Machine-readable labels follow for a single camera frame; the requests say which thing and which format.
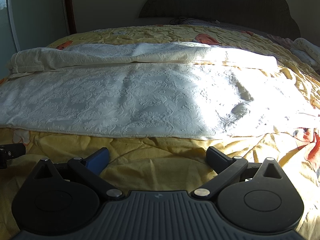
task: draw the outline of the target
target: wall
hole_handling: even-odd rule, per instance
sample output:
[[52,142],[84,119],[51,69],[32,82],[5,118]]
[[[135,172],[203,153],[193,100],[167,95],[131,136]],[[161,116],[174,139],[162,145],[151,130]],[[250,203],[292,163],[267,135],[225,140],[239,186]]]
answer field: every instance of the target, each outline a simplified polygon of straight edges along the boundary
[[9,22],[7,2],[0,0],[0,79],[8,75],[5,68],[7,61],[16,53]]
[[45,47],[68,35],[62,0],[11,0],[20,49]]
[[320,46],[320,0],[286,0],[301,36]]
[[72,0],[77,32],[123,26],[169,23],[169,19],[138,19],[147,0]]

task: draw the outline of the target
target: metal bolt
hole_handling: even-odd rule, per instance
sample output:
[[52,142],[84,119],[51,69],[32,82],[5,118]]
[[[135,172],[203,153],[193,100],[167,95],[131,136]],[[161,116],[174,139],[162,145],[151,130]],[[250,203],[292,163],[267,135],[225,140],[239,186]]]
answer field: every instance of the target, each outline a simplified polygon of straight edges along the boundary
[[107,195],[109,197],[120,197],[122,195],[122,191],[117,188],[109,189],[107,191]]
[[210,191],[206,188],[197,188],[193,193],[199,197],[205,197],[210,194]]

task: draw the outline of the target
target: ribbed gray panel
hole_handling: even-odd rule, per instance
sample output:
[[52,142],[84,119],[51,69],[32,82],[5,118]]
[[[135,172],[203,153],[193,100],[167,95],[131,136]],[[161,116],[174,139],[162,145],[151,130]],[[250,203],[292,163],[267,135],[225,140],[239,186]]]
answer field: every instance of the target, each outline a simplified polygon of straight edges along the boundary
[[107,203],[87,227],[63,236],[37,236],[22,231],[14,240],[302,240],[296,232],[278,236],[239,231],[220,218],[208,201],[186,191],[132,191]]

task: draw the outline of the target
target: wrinkled yellow blanket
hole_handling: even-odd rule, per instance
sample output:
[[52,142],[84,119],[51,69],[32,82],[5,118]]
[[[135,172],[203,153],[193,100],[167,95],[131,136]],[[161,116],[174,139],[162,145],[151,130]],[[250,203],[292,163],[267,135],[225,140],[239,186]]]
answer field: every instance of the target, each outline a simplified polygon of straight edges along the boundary
[[[186,25],[128,27],[74,34],[49,47],[55,48],[67,41],[72,41],[72,45],[193,41],[201,33],[215,38],[223,46],[275,56],[279,71],[261,71],[273,77],[284,73],[287,78],[295,80],[297,89],[311,105],[320,108],[320,77],[313,69],[289,50],[255,34],[250,36],[219,28]],[[216,147],[230,157],[243,156],[249,162],[262,162],[266,157],[278,160],[305,205],[297,231],[306,239],[320,239],[319,182],[312,165],[304,158],[305,152],[310,151],[315,143],[298,150],[297,140],[291,134],[275,133],[260,137],[200,141],[179,138],[112,139],[0,129],[0,144],[13,142],[23,142],[27,147],[27,154],[9,161],[8,168],[0,170],[1,240],[9,239],[19,231],[11,214],[12,199],[34,165],[44,155],[55,163],[61,163],[74,156],[86,157],[101,147],[107,147],[110,151],[110,164],[100,176],[123,191],[191,191],[216,175],[205,164],[205,151],[209,146]]]

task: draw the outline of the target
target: dark headboard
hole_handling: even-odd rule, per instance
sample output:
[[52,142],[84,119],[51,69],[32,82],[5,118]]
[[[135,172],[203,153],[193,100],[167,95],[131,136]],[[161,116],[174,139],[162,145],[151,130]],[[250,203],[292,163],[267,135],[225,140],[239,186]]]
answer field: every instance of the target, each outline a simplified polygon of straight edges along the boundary
[[219,20],[292,40],[300,37],[285,0],[148,0],[139,17]]

